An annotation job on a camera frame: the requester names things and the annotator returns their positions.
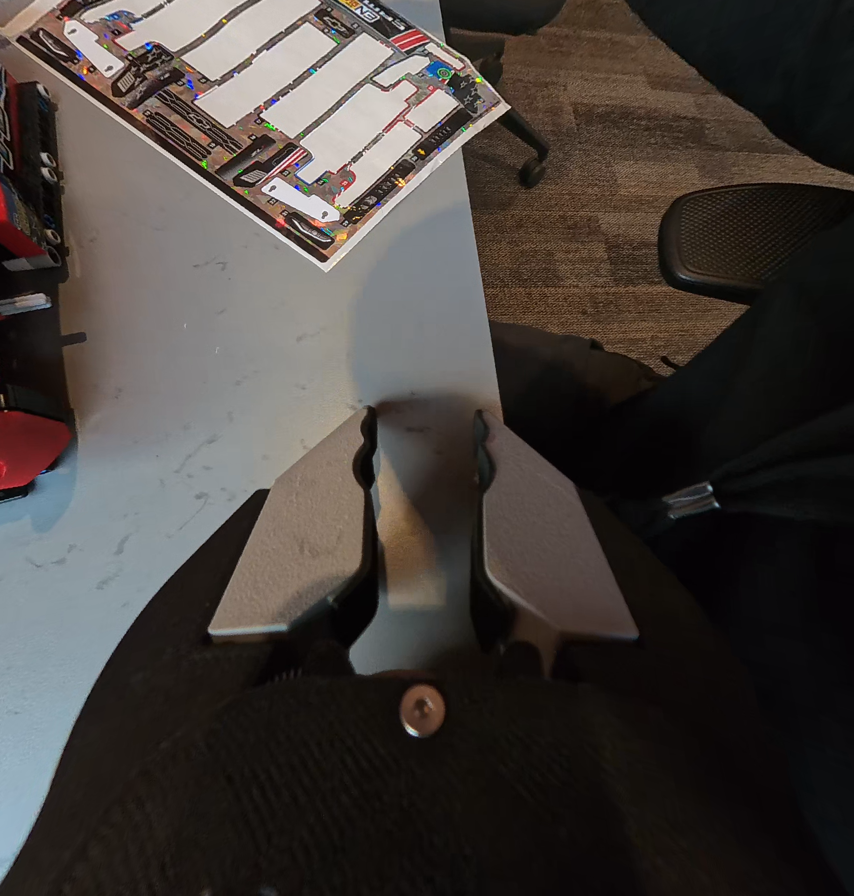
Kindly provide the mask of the holographic sticker sheet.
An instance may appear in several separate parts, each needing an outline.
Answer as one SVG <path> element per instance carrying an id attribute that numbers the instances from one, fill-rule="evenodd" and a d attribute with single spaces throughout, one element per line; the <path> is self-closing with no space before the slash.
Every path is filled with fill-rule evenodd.
<path id="1" fill-rule="evenodd" d="M 509 112 L 380 2 L 33 2 L 0 37 L 324 271 Z"/>

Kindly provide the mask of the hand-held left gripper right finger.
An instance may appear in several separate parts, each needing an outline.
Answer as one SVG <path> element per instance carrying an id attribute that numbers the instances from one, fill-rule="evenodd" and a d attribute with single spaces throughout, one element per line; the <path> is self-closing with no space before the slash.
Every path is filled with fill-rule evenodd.
<path id="1" fill-rule="evenodd" d="M 476 411 L 473 425 L 470 614 L 480 647 L 637 643 L 575 484 L 488 411 Z"/>

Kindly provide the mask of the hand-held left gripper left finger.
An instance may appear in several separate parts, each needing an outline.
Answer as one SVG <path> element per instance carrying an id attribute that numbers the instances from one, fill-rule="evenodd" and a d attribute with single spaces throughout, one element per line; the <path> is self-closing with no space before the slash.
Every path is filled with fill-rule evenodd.
<path id="1" fill-rule="evenodd" d="M 376 614 L 376 411 L 364 407 L 278 476 L 208 633 L 216 643 L 353 644 Z"/>

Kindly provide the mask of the red toy brick car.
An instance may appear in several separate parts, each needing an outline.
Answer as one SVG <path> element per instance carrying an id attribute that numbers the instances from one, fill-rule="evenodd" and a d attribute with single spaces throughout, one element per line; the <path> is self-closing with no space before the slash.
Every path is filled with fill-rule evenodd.
<path id="1" fill-rule="evenodd" d="M 74 435 L 59 290 L 69 277 L 56 104 L 0 62 L 0 503 L 26 497 Z"/>

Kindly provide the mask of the black mesh office chair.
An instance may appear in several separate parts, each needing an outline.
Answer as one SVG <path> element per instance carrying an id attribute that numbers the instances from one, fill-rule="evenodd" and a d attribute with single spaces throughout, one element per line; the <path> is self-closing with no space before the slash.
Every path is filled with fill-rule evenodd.
<path id="1" fill-rule="evenodd" d="M 797 252 L 854 214 L 854 190 L 724 185 L 679 196 L 661 219 L 657 259 L 680 292 L 749 307 Z"/>

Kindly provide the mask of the grey desk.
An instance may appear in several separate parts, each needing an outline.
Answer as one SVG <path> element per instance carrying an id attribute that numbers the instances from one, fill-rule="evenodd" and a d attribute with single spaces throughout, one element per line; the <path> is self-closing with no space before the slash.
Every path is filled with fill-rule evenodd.
<path id="1" fill-rule="evenodd" d="M 0 41 L 58 105 L 77 444 L 0 505 L 0 881 L 120 639 L 253 492 L 362 405 L 379 415 L 380 604 L 353 647 L 478 658 L 473 413 L 497 410 L 462 151 L 329 272 Z"/>

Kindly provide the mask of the black wheeled office chair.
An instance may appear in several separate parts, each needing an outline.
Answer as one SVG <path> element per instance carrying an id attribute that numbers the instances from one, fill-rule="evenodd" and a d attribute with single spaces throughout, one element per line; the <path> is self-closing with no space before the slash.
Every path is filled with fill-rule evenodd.
<path id="1" fill-rule="evenodd" d="M 440 1 L 446 42 L 466 56 L 493 88 L 503 76 L 507 40 L 534 35 L 549 25 L 566 6 L 565 1 Z M 510 109 L 499 125 L 521 140 L 535 156 L 522 165 L 521 185 L 538 185 L 546 172 L 550 146 L 518 112 Z"/>

